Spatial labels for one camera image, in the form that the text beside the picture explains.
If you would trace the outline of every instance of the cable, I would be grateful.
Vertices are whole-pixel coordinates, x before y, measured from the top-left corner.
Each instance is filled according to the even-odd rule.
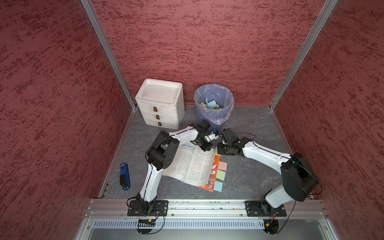
[[[184,131],[182,131],[182,132],[179,132],[179,133],[177,133],[177,134],[180,134],[180,133],[183,133],[183,132],[186,132],[186,131],[189,131],[189,129],[184,130]],[[175,135],[177,135],[177,134],[173,134],[173,135],[166,136],[166,137],[164,137],[164,138],[162,138],[162,139],[160,139],[160,140],[158,140],[158,141],[152,143],[152,145],[149,146],[149,148],[147,148],[147,150],[145,151],[145,159],[147,160],[147,162],[148,162],[148,158],[147,158],[148,150],[149,150],[153,145],[157,144],[158,142],[162,142],[162,141],[166,140],[167,137],[172,137],[172,136],[175,136]],[[143,211],[144,211],[144,198],[145,198],[145,194],[147,193],[148,183],[149,183],[149,180],[151,179],[151,175],[152,175],[152,171],[153,171],[153,166],[152,166],[152,164],[150,164],[150,166],[151,166],[151,173],[149,174],[149,177],[148,177],[148,182],[147,182],[147,185],[146,185],[146,187],[145,187],[144,196],[142,196],[143,202],[141,203],[141,209],[142,209]]]
[[[131,200],[131,199],[136,199],[136,196],[128,198],[128,200],[127,200],[127,207],[129,207],[128,201]]]
[[[211,142],[211,144],[212,144],[213,146],[217,147],[217,145],[214,145],[214,143],[212,142],[212,140],[211,140],[211,138],[209,137],[209,135],[207,135],[207,137],[208,137],[209,141]]]
[[[150,164],[150,166],[151,166],[151,173],[149,174],[148,182],[147,182],[147,185],[145,186],[144,196],[142,197],[143,198],[143,202],[141,203],[141,210],[143,210],[143,212],[144,212],[144,198],[145,198],[145,194],[147,193],[148,183],[149,183],[149,180],[151,179],[151,175],[152,175],[152,171],[153,171],[152,164]]]
[[[159,211],[159,213],[161,213],[161,215],[163,215],[163,219],[164,219],[163,225],[161,226],[161,228],[157,232],[148,233],[148,234],[158,233],[161,229],[163,229],[164,225],[166,224],[166,218],[165,218],[164,214],[161,211]]]
[[[156,216],[156,211],[153,211],[155,213],[155,221],[159,218],[159,209],[156,207],[156,210],[157,210],[157,216]]]
[[[248,132],[238,132],[238,133],[246,133],[246,134],[250,134],[250,135],[253,135],[252,133],[248,133]],[[253,144],[255,144],[256,145],[256,143],[255,143],[255,141],[254,141],[254,139],[255,139],[255,137],[256,137],[256,135],[253,135],[254,137],[252,138],[252,142],[253,142]],[[261,148],[262,150],[265,150],[265,151],[267,151],[267,152],[270,152],[270,151],[268,151],[268,150],[266,150],[266,149],[264,149],[264,148],[262,148],[262,147],[260,147],[260,146],[258,146],[259,148]],[[292,158],[287,158],[287,157],[285,157],[285,156],[281,156],[281,157],[284,157],[284,158],[286,158],[286,159],[288,159],[288,160],[291,160],[292,162],[294,162],[294,163],[296,163],[297,165],[299,165],[301,168],[303,168],[305,171],[307,171],[307,173],[309,173],[315,180],[316,180],[316,182],[318,183],[318,185],[320,186],[320,192],[318,192],[318,193],[313,193],[313,194],[310,194],[310,195],[318,195],[318,194],[321,194],[322,192],[323,192],[323,186],[320,184],[320,182],[319,182],[319,180],[310,172],[310,171],[308,171],[305,167],[303,167],[302,165],[300,165],[300,164],[298,164],[297,162],[295,162],[294,160],[292,160]]]
[[[147,233],[146,235],[158,233],[161,229],[163,229],[164,225],[166,224],[166,218],[165,218],[164,214],[161,211],[158,211],[158,212],[161,213],[161,215],[163,215],[163,219],[164,219],[163,225],[161,226],[161,228],[157,232]],[[137,229],[136,230],[137,230],[138,233],[141,234],[140,228],[139,228],[139,224],[137,225]]]
[[[252,135],[252,136],[255,136],[255,137],[256,137],[255,134],[252,134],[252,133],[249,133],[249,132],[234,132],[234,134],[236,134],[236,133],[245,133],[245,134],[249,134],[249,135]]]
[[[294,160],[291,159],[292,162],[296,163],[297,165],[299,165],[301,168],[303,168],[305,171],[307,171],[315,180],[316,182],[319,184],[320,186],[320,192],[319,193],[313,193],[313,194],[310,194],[310,195],[318,195],[318,194],[321,194],[323,192],[323,186],[319,183],[319,180],[317,180],[317,178],[312,174],[310,173],[305,167],[301,166],[300,164],[298,164],[297,162],[295,162]]]
[[[293,208],[292,208],[291,213],[288,215],[287,221],[285,221],[285,223],[283,224],[283,226],[280,228],[280,230],[279,230],[277,233],[275,233],[275,235],[278,234],[279,232],[281,232],[281,230],[284,228],[285,224],[288,222],[289,217],[292,215],[292,212],[293,212],[293,209],[295,208],[295,206],[296,206],[296,200],[295,200],[295,203],[294,203],[294,205],[293,205]]]
[[[249,210],[249,208],[252,207],[252,206],[253,206],[255,203],[257,203],[257,202],[260,203],[260,201],[254,201],[251,205],[249,205],[249,206],[247,207],[247,210]]]

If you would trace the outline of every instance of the plastic bag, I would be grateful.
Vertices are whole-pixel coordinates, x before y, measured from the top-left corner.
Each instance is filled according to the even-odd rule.
[[[200,105],[208,98],[208,102],[215,100],[221,109],[210,109]],[[199,119],[199,113],[210,122],[221,125],[231,115],[233,105],[235,101],[231,91],[219,84],[206,84],[196,89],[194,94],[194,100],[196,104],[197,118]]]

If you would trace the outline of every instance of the book page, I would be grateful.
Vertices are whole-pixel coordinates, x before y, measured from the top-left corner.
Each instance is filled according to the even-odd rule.
[[[164,170],[163,175],[176,178],[182,182],[185,181],[189,165],[195,152],[195,145],[186,143],[177,148],[175,158],[169,167]]]
[[[207,184],[209,174],[215,158],[215,150],[203,151],[199,146],[195,148],[184,182],[193,186]]]

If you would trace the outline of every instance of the metal panel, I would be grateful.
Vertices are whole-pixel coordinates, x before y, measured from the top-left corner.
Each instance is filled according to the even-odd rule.
[[[329,219],[319,219],[321,230],[327,240],[340,240],[333,224]]]
[[[242,229],[163,229],[160,232],[145,236],[136,229],[93,229],[90,240],[121,240],[121,239],[146,239],[146,240],[326,240],[319,228],[317,220],[289,219],[281,233],[276,236],[268,235],[263,230]]]
[[[136,229],[138,219],[96,219],[92,228],[119,228]],[[239,219],[168,219],[158,218],[153,229],[264,229],[262,219],[239,220]]]
[[[92,26],[96,32],[96,35],[98,36],[98,38],[101,42],[101,45],[104,48],[105,54],[107,55],[107,57],[111,63],[111,66],[112,66],[112,68],[113,68],[113,70],[114,70],[114,72],[115,72],[115,74],[116,74],[116,76],[117,76],[117,78],[121,84],[121,87],[122,87],[125,95],[127,96],[127,99],[129,101],[132,109],[133,110],[136,109],[137,104],[136,104],[135,98],[133,97],[131,91],[128,88],[127,82],[125,81],[124,75],[123,75],[123,73],[119,67],[119,63],[117,62],[116,57],[112,51],[112,48],[109,45],[107,36],[104,33],[104,30],[101,26],[101,23],[99,21],[99,18],[97,17],[96,11],[93,8],[91,1],[90,0],[81,0],[81,3],[83,4],[85,12],[87,13],[89,20],[91,21],[91,24],[92,24]]]
[[[296,59],[294,60],[294,62],[292,64],[291,68],[289,69],[287,75],[285,76],[279,90],[276,92],[274,98],[272,99],[272,102],[270,105],[270,108],[272,110],[276,107],[281,96],[283,95],[284,91],[286,90],[289,83],[291,82],[297,69],[299,68],[300,64],[304,60],[308,51],[310,50],[312,44],[314,43],[317,36],[319,35],[321,29],[323,28],[325,22],[327,21],[329,15],[331,14],[333,8],[336,6],[337,2],[338,2],[338,0],[327,0],[325,2],[323,8],[320,11],[319,16],[317,17],[315,23],[312,26],[311,31],[309,32],[307,38],[305,39],[303,45],[301,46],[301,49],[300,49],[299,53],[297,54]]]
[[[99,193],[99,197],[103,197],[104,196],[104,192],[108,190],[107,189],[108,182],[111,181],[111,178],[113,176],[113,172],[116,169],[116,166],[117,166],[117,163],[118,163],[118,159],[119,159],[119,157],[121,155],[121,151],[122,151],[122,149],[124,147],[124,144],[127,141],[128,133],[129,133],[129,130],[131,128],[131,125],[132,125],[133,119],[135,117],[136,111],[137,111],[136,109],[132,109],[132,112],[131,112],[131,114],[129,116],[129,119],[128,119],[128,122],[127,122],[127,125],[125,126],[124,132],[123,132],[123,134],[121,136],[118,148],[116,149],[115,156],[113,157],[113,160],[111,162],[111,165],[110,165],[108,173],[107,173],[107,176],[105,177],[104,183],[103,183],[103,185],[101,187],[101,190],[100,190],[100,193]]]
[[[281,129],[280,123],[279,123],[279,121],[277,120],[275,113],[273,112],[272,109],[270,109],[270,110],[271,110],[271,113],[272,113],[273,120],[275,121],[276,128],[277,128],[277,130],[278,130],[279,133],[280,133],[281,139],[283,140],[284,147],[285,147],[285,149],[287,150],[287,153],[289,153],[289,154],[293,154],[292,149],[291,149],[291,147],[289,146],[287,139],[285,138],[284,132],[283,132],[283,130]]]

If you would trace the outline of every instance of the small white object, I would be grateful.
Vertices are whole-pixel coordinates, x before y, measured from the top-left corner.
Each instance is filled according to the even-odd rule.
[[[212,141],[214,139],[218,139],[218,135],[216,135],[213,132],[211,132],[210,135],[204,136],[204,138],[206,139],[207,142],[210,142],[210,141]]]
[[[181,83],[147,78],[135,99],[146,124],[179,129],[184,117]]]

